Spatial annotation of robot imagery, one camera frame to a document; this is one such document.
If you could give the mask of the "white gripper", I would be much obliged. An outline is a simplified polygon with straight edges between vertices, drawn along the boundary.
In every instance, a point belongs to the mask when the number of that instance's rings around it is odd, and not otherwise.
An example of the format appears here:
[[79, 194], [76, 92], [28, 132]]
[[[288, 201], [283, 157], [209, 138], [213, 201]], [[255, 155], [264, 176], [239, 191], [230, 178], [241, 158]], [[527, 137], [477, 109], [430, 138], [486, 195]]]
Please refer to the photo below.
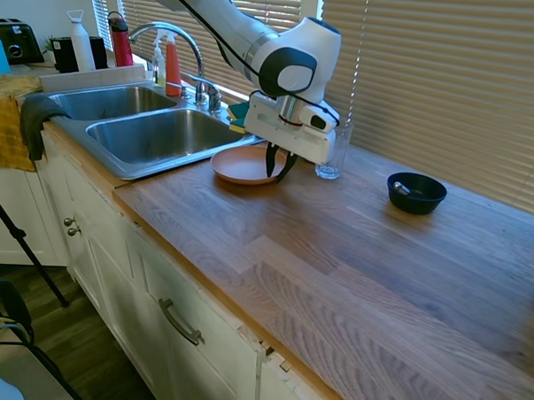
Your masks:
[[[325, 101], [312, 105], [294, 96], [273, 99], [256, 92], [249, 98], [244, 120], [247, 132], [265, 139], [267, 177], [279, 184], [298, 157], [318, 165], [332, 159], [336, 140], [337, 112]], [[280, 173], [275, 172], [280, 148], [289, 151]]]

